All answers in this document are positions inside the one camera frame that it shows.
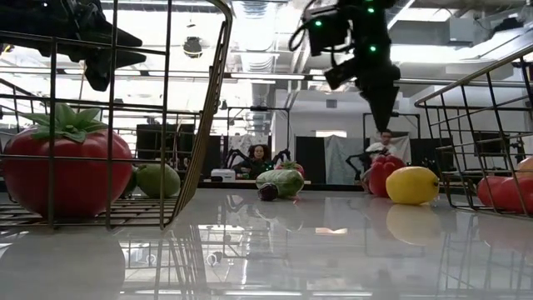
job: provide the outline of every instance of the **man in white shirt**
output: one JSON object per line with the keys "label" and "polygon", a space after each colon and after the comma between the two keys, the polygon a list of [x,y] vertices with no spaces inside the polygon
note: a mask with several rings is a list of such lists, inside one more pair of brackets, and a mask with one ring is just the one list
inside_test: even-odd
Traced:
{"label": "man in white shirt", "polygon": [[[365,152],[370,153],[370,158],[372,161],[374,161],[375,158],[377,158],[380,154],[390,154],[395,155],[397,153],[396,147],[392,146],[391,139],[392,139],[392,132],[389,129],[385,129],[380,133],[381,142],[374,142],[370,147],[368,147]],[[372,169],[366,170],[361,175],[361,185],[365,189],[366,192],[368,192],[368,179],[370,177],[370,172]]]}

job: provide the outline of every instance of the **robotic hand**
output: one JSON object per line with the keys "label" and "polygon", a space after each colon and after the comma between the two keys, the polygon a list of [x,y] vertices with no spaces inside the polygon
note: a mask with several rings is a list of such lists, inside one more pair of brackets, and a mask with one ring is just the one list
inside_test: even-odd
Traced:
{"label": "robotic hand", "polygon": [[277,162],[281,159],[281,162],[285,162],[285,158],[288,162],[291,161],[291,152],[289,149],[281,150],[276,156],[272,159],[272,163],[276,166]]}
{"label": "robotic hand", "polygon": [[[112,25],[106,20],[100,0],[17,0],[0,2],[0,29],[45,37],[57,37],[93,43],[112,43]],[[44,57],[52,55],[48,41],[30,40],[16,35],[0,37],[0,43],[37,49]],[[117,44],[140,47],[142,40],[117,29]],[[112,51],[105,48],[84,47],[60,42],[57,53],[71,61],[84,60],[85,76],[95,91],[105,92],[110,83]],[[146,56],[117,51],[116,68],[144,63]]]}
{"label": "robotic hand", "polygon": [[251,163],[252,159],[244,155],[244,153],[239,149],[230,149],[227,153],[226,160],[224,161],[224,168],[232,168],[235,158],[240,157],[242,160]]}
{"label": "robotic hand", "polygon": [[[336,4],[304,9],[301,26],[289,40],[289,49],[296,51],[307,31],[311,56],[331,54],[331,69],[324,72],[331,90],[355,78],[361,96],[370,104],[376,128],[383,131],[391,119],[399,87],[400,68],[391,62],[386,9],[396,0],[337,0]],[[296,37],[300,41],[294,44]],[[335,53],[353,57],[337,63]]]}

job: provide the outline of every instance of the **woman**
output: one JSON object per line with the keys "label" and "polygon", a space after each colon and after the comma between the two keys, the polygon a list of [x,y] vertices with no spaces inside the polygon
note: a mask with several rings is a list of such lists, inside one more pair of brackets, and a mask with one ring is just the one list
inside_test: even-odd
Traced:
{"label": "woman", "polygon": [[233,170],[237,174],[248,174],[250,179],[256,179],[259,174],[265,172],[266,163],[270,162],[270,151],[267,145],[254,145],[248,148],[248,157],[251,161],[242,161]]}

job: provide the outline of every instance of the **cabbage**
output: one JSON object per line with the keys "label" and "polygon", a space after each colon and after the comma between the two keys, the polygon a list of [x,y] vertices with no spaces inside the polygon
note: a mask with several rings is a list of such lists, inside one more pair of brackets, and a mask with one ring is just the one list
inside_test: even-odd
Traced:
{"label": "cabbage", "polygon": [[277,187],[279,198],[294,197],[301,191],[304,180],[296,170],[271,170],[261,173],[256,179],[257,188],[265,183],[273,183]]}

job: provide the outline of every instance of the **tomato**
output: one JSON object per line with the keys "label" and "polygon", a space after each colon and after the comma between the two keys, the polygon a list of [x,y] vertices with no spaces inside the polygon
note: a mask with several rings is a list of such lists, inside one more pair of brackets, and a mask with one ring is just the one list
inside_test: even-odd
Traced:
{"label": "tomato", "polygon": [[483,205],[492,207],[491,193],[494,200],[494,198],[500,192],[499,187],[504,180],[506,180],[506,177],[500,176],[487,176],[486,179],[481,179],[481,181],[477,184],[477,197],[480,199]]}
{"label": "tomato", "polygon": [[[65,104],[57,105],[56,157],[106,158],[107,129],[105,124],[94,121],[94,110],[75,114]],[[37,127],[29,128],[14,136],[6,145],[4,154],[48,156],[48,120],[40,114],[28,114],[25,118],[36,121]],[[112,136],[112,158],[132,159],[127,143],[116,133]],[[47,159],[2,160],[7,190],[13,199],[28,211],[47,216],[48,169]],[[54,215],[58,218],[91,218],[105,210],[107,203],[107,162],[55,160],[53,164]],[[112,201],[118,199],[129,178],[132,165],[115,162],[112,165]]]}
{"label": "tomato", "polygon": [[528,157],[521,161],[516,169],[522,172],[517,172],[518,178],[531,178],[533,177],[533,157]]}
{"label": "tomato", "polygon": [[280,169],[288,169],[288,170],[297,170],[303,178],[306,177],[306,173],[303,170],[303,167],[301,164],[296,162],[282,162],[281,164],[276,166],[276,170]]}
{"label": "tomato", "polygon": [[400,158],[393,155],[380,155],[376,157],[371,166],[370,180],[368,182],[368,187],[371,192],[378,197],[388,198],[386,179],[395,170],[405,166]]}
{"label": "tomato", "polygon": [[[533,177],[518,178],[518,185],[527,212],[533,213]],[[524,213],[520,202],[520,193],[518,188],[516,188],[513,177],[487,177],[487,180],[480,181],[477,188],[477,197],[481,200],[481,203],[492,207],[487,186],[491,187],[492,201],[497,208],[505,209],[509,212]]]}

